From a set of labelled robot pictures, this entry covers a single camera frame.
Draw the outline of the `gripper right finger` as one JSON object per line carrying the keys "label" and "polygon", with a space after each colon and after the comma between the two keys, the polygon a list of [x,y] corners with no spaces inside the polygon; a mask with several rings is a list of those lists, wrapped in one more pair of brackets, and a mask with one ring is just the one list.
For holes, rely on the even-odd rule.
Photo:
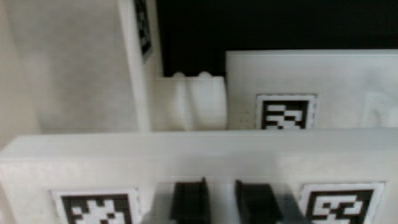
{"label": "gripper right finger", "polygon": [[277,224],[283,213],[270,185],[236,180],[235,196],[242,224]]}

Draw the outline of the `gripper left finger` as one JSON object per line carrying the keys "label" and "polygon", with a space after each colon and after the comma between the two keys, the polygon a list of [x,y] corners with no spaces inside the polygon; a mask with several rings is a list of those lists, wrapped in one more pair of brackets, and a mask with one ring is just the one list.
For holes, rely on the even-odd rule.
{"label": "gripper left finger", "polygon": [[169,219],[176,224],[211,224],[206,179],[176,183]]}

